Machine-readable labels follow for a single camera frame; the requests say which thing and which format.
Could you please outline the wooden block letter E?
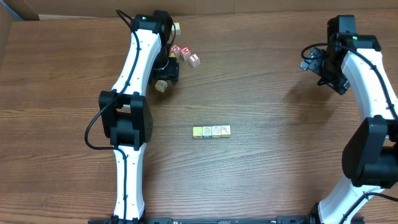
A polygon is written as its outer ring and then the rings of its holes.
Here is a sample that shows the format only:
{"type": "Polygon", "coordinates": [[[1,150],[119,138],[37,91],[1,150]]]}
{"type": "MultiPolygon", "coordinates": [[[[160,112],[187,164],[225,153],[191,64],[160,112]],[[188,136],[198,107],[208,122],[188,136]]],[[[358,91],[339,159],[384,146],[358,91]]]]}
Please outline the wooden block letter E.
{"type": "Polygon", "coordinates": [[[211,126],[203,126],[202,127],[202,136],[203,136],[203,138],[212,138],[212,127],[211,126]]]}

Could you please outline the blue-topped wooden letter block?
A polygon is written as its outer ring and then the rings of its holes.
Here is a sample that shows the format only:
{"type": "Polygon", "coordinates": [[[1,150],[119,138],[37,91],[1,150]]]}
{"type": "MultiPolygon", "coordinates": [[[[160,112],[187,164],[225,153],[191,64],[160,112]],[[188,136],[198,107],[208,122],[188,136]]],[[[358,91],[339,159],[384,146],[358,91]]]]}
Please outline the blue-topped wooden letter block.
{"type": "Polygon", "coordinates": [[[212,138],[220,138],[221,137],[221,126],[212,126],[211,127],[211,137],[212,138]]]}

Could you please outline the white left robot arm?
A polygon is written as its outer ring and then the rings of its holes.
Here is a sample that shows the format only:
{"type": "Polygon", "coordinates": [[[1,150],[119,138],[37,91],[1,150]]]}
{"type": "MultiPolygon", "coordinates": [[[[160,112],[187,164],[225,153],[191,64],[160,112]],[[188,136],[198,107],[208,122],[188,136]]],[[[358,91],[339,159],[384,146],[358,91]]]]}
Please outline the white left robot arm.
{"type": "Polygon", "coordinates": [[[118,16],[131,31],[130,49],[122,72],[110,91],[99,96],[99,112],[109,149],[116,159],[116,205],[106,223],[142,223],[145,203],[142,193],[143,158],[153,132],[153,119],[146,99],[152,80],[172,82],[179,78],[177,59],[170,56],[176,30],[167,11],[130,17],[118,16]]]}

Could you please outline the yellow-topped wooden block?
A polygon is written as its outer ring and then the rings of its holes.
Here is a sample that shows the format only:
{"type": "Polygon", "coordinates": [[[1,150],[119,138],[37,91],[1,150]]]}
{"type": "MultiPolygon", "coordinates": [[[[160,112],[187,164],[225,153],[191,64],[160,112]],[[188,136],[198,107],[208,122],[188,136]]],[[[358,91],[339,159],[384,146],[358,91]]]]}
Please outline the yellow-topped wooden block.
{"type": "Polygon", "coordinates": [[[201,126],[193,127],[193,138],[201,139],[203,137],[203,128],[201,126]]]}

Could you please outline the green-sided wooden picture block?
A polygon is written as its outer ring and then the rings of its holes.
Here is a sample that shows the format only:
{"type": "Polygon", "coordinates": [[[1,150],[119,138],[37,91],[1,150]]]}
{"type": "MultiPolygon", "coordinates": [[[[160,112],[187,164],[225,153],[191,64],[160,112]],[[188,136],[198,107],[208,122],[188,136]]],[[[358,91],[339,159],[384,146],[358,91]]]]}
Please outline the green-sided wooden picture block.
{"type": "Polygon", "coordinates": [[[230,138],[231,137],[231,126],[230,125],[222,125],[221,126],[221,137],[222,138],[230,138]]]}

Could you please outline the plain wooden picture block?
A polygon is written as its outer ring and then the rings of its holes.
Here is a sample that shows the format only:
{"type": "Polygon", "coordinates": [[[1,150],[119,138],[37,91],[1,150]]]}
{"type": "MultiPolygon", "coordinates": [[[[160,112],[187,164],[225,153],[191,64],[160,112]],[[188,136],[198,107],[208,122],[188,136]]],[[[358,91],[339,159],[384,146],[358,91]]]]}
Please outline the plain wooden picture block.
{"type": "Polygon", "coordinates": [[[167,89],[168,84],[166,81],[164,80],[157,80],[156,84],[155,84],[155,89],[159,92],[164,93],[165,90],[167,89]]]}

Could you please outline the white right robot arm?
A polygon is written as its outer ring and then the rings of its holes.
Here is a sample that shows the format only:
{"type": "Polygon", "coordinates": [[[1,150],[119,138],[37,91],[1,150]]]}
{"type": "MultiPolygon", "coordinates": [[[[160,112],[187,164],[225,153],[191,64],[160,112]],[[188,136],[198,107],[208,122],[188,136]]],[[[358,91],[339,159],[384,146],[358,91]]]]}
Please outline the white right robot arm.
{"type": "Polygon", "coordinates": [[[306,47],[300,67],[317,74],[318,85],[354,92],[361,124],[343,149],[343,176],[301,223],[364,223],[356,213],[373,197],[396,201],[384,190],[397,183],[397,97],[375,35],[360,35],[353,15],[327,22],[327,42],[306,47]]]}

